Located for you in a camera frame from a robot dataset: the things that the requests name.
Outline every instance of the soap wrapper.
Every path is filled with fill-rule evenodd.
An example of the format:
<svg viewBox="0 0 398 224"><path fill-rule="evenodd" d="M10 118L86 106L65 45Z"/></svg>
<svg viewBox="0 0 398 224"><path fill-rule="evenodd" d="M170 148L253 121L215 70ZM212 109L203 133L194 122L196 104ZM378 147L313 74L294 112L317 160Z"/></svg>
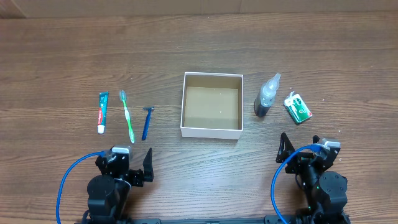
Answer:
<svg viewBox="0 0 398 224"><path fill-rule="evenodd" d="M284 105L296 124L300 124L312 117L311 111L306 106L301 96L299 94L294 94L294 91L286 98Z"/></svg>

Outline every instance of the toothpaste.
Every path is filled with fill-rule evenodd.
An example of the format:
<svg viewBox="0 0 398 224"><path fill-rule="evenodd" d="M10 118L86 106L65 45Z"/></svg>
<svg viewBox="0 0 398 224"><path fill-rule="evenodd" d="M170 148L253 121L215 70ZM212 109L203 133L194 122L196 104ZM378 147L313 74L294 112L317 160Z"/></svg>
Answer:
<svg viewBox="0 0 398 224"><path fill-rule="evenodd" d="M104 134L106 121L106 106L108 105L109 92L99 94L98 134Z"/></svg>

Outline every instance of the green toothbrush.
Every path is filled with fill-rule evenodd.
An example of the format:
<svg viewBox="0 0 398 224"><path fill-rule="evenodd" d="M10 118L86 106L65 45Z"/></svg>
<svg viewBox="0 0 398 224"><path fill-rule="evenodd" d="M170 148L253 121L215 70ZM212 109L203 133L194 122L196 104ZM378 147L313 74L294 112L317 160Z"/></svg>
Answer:
<svg viewBox="0 0 398 224"><path fill-rule="evenodd" d="M131 126L131 123L130 123L130 113L127 110L127 106L126 106L127 97L126 97L126 93L124 92L124 90L120 90L119 96L120 96L120 100L123 102L123 105L124 105L124 116L126 117L127 124L129 125L130 141L131 141L131 143L134 144L134 141L135 141L134 140L134 132L132 131L132 126Z"/></svg>

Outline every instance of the white box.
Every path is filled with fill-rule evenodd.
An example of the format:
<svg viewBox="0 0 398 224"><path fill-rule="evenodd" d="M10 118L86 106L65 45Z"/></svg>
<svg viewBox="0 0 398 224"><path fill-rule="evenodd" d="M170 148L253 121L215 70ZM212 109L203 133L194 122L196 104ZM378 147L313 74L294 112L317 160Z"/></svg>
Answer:
<svg viewBox="0 0 398 224"><path fill-rule="evenodd" d="M243 75L185 72L182 137L239 139L243 131Z"/></svg>

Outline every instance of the green and white packet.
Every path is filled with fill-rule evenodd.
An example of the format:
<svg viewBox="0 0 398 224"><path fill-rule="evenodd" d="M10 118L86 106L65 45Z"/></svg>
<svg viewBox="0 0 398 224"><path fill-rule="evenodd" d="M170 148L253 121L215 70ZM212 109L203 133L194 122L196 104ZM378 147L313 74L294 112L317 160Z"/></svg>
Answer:
<svg viewBox="0 0 398 224"><path fill-rule="evenodd" d="M312 117L311 111L306 106L301 96L299 94L294 94L294 91L286 98L284 105L296 124L300 124Z"/></svg>

